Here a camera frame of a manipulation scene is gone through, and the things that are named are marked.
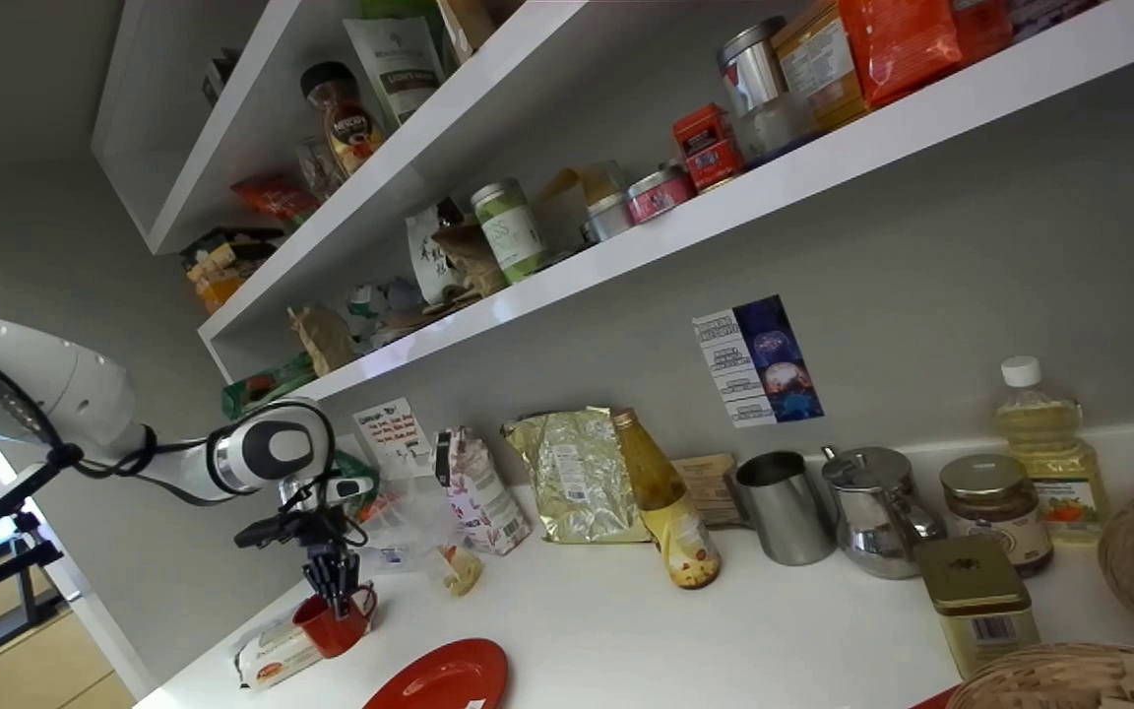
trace stainless steel cup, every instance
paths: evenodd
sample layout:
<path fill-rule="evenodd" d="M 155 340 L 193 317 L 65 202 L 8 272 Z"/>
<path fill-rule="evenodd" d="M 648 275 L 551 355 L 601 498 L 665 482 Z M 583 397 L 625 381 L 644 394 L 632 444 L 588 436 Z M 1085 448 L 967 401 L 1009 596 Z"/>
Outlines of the stainless steel cup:
<path fill-rule="evenodd" d="M 728 489 L 766 560 L 806 567 L 835 553 L 825 511 L 798 453 L 775 448 L 751 457 L 731 472 Z"/>

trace red plate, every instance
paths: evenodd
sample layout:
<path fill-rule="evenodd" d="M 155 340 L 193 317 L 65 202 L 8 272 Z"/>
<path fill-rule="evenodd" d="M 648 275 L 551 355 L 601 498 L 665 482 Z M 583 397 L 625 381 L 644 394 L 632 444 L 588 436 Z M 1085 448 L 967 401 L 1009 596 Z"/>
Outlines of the red plate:
<path fill-rule="evenodd" d="M 499 709 L 505 691 L 505 649 L 489 637 L 462 637 L 422 654 L 366 709 Z"/>

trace cooking oil bottle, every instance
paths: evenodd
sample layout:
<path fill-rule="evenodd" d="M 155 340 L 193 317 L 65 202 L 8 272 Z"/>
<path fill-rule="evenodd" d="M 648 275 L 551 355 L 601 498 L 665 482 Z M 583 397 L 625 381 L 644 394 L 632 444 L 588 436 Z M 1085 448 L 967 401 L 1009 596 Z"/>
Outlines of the cooking oil bottle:
<path fill-rule="evenodd" d="M 1106 483 L 1094 448 L 1077 436 L 1084 401 L 1043 381 L 1034 355 L 1000 364 L 1009 394 L 996 428 L 1034 482 L 1041 515 L 1060 545 L 1094 545 L 1106 523 Z"/>
<path fill-rule="evenodd" d="M 642 510 L 642 523 L 669 581 L 686 592 L 709 586 L 720 577 L 720 557 L 709 545 L 697 510 L 688 510 L 677 470 L 642 428 L 638 415 L 615 411 L 610 420 L 632 483 L 632 502 Z"/>

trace ceiling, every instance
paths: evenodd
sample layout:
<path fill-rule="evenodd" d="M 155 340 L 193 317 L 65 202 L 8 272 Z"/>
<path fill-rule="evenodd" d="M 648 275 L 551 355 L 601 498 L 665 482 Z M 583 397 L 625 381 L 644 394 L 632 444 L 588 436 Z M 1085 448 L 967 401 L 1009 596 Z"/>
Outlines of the ceiling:
<path fill-rule="evenodd" d="M 121 0 L 0 0 L 0 164 L 79 162 Z"/>

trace white cabinet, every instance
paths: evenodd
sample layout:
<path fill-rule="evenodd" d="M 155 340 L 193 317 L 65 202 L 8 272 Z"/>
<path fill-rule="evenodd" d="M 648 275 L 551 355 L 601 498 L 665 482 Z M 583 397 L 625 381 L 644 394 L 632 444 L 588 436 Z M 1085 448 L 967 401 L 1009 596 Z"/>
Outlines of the white cabinet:
<path fill-rule="evenodd" d="M 529 0 L 206 326 L 226 377 L 290 355 L 289 302 L 338 298 L 363 280 L 407 272 L 403 217 L 464 197 L 481 180 L 596 158 L 655 164 L 672 153 L 669 126 L 720 95 L 718 45 L 783 5 L 694 0 Z M 189 5 L 130 0 L 94 153 L 138 222 L 148 254 L 177 254 L 211 226 L 241 226 L 229 184 L 290 164 L 306 122 L 299 70 L 354 53 L 338 0 Z M 201 118 L 198 76 L 222 45 L 245 59 L 222 104 Z M 1134 0 L 1106 0 L 1029 45 L 955 70 L 862 122 L 798 145 L 657 226 L 588 248 L 485 302 L 407 336 L 306 397 L 336 397 L 450 347 L 517 326 L 542 309 L 686 248 L 766 222 L 854 177 L 890 168 L 1004 114 L 1134 63 Z"/>

